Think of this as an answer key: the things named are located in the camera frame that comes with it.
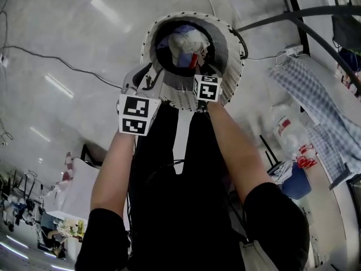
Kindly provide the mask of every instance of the gray floor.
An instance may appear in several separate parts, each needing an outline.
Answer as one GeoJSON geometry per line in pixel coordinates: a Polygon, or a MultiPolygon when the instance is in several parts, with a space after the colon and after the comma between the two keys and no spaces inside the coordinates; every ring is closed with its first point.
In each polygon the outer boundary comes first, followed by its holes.
{"type": "MultiPolygon", "coordinates": [[[[284,11],[282,0],[212,1],[217,16],[234,27],[284,11]]],[[[139,63],[146,29],[158,17],[183,10],[212,13],[208,0],[9,0],[8,40],[10,45],[60,56],[121,85],[124,75],[139,63]]],[[[0,26],[2,41],[3,17],[0,26]]],[[[299,41],[297,28],[287,21],[242,35],[251,58],[275,55],[299,41]]],[[[15,49],[8,56],[7,79],[0,72],[0,117],[14,140],[0,146],[1,161],[21,171],[31,169],[45,185],[53,185],[60,180],[67,151],[80,156],[84,142],[108,149],[118,124],[119,90],[54,60],[15,49]],[[69,91],[56,88],[50,83],[53,78],[69,91]]],[[[267,69],[274,64],[274,59],[247,61],[227,106],[258,145],[261,133],[272,141],[265,119],[271,105],[287,98],[277,86],[265,84],[267,69]]],[[[191,113],[180,114],[177,159],[184,157],[190,118],[191,113]]]]}

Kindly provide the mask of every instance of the mesh basket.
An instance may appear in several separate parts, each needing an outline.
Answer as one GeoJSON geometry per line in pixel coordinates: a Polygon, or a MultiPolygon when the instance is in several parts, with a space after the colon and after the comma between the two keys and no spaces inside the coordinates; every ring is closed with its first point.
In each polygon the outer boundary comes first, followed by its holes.
{"type": "Polygon", "coordinates": [[[164,82],[160,99],[180,110],[197,111],[198,100],[193,94],[194,69],[179,69],[165,65],[157,53],[156,46],[162,38],[183,24],[190,24],[202,31],[208,38],[206,61],[215,66],[222,74],[221,102],[228,103],[238,87],[248,56],[247,47],[242,37],[227,23],[214,16],[197,12],[179,12],[164,16],[154,22],[143,41],[140,62],[152,62],[150,75],[164,69],[164,82]]]}

